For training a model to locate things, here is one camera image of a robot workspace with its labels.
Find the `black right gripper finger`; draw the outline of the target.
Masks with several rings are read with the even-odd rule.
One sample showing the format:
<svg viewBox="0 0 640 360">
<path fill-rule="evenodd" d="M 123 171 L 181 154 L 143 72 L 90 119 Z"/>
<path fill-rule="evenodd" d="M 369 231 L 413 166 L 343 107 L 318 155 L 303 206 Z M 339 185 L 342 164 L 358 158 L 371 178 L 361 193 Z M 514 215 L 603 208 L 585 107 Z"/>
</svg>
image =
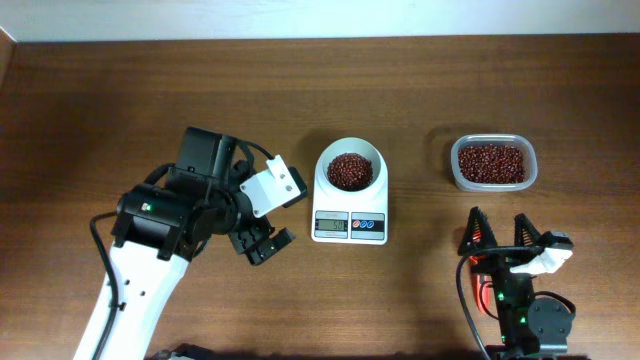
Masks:
<svg viewBox="0 0 640 360">
<path fill-rule="evenodd" d="M 497 246 L 498 243 L 486 214 L 479 207 L 473 207 L 469 212 L 458 254 L 465 255 L 473 251 Z"/>
<path fill-rule="evenodd" d="M 518 214 L 514 218 L 514 229 L 515 246 L 533 246 L 541 236 L 540 232 L 524 213 Z"/>
</svg>

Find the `orange measuring scoop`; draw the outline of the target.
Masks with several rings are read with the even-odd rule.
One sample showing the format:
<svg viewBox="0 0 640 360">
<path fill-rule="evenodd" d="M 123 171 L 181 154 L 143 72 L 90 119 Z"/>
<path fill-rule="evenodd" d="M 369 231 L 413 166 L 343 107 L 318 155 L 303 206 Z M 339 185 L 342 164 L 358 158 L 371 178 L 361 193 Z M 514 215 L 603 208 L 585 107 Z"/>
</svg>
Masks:
<svg viewBox="0 0 640 360">
<path fill-rule="evenodd" d="M 481 239 L 482 239 L 482 235 L 481 235 L 480 227 L 478 225 L 475 225 L 473 234 L 472 234 L 472 243 L 474 245 L 477 245 L 480 243 Z M 490 301 L 490 296 L 489 296 L 490 281 L 487 279 L 487 277 L 484 274 L 480 274 L 480 273 L 473 273 L 472 280 L 473 280 L 474 299 L 479 312 L 483 315 L 488 315 L 492 317 L 492 314 L 490 313 L 490 310 L 487 307 L 487 304 Z"/>
</svg>

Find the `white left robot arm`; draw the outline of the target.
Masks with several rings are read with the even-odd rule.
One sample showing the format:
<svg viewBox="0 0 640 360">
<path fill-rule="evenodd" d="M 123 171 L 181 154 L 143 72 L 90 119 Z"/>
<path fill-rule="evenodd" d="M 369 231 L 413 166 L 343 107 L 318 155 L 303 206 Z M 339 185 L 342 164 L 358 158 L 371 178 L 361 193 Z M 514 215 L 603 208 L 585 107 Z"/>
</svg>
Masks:
<svg viewBox="0 0 640 360">
<path fill-rule="evenodd" d="M 213 237 L 228 237 L 252 266 L 293 241 L 267 215 L 304 199 L 307 186 L 279 155 L 268 154 L 257 171 L 253 153 L 260 148 L 189 127 L 177 161 L 154 169 L 110 212 L 112 245 L 97 228 L 107 216 L 90 220 L 105 278 L 76 358 L 144 358 L 167 301 Z"/>
</svg>

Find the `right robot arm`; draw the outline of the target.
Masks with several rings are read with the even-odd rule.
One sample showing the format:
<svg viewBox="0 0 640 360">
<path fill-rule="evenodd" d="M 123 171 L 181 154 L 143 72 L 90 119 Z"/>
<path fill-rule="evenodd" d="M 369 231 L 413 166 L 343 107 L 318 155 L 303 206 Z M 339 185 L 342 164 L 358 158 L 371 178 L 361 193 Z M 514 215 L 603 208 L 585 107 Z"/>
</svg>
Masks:
<svg viewBox="0 0 640 360">
<path fill-rule="evenodd" d="M 486 214 L 470 209 L 458 248 L 455 282 L 458 299 L 484 359 L 555 359 L 568 350 L 567 338 L 577 315 L 567 298 L 536 291 L 533 278 L 556 272 L 572 255 L 574 244 L 558 231 L 539 232 L 525 214 L 514 218 L 514 244 L 500 246 Z M 501 343 L 486 345 L 467 305 L 462 269 L 473 260 L 471 273 L 489 278 Z"/>
</svg>

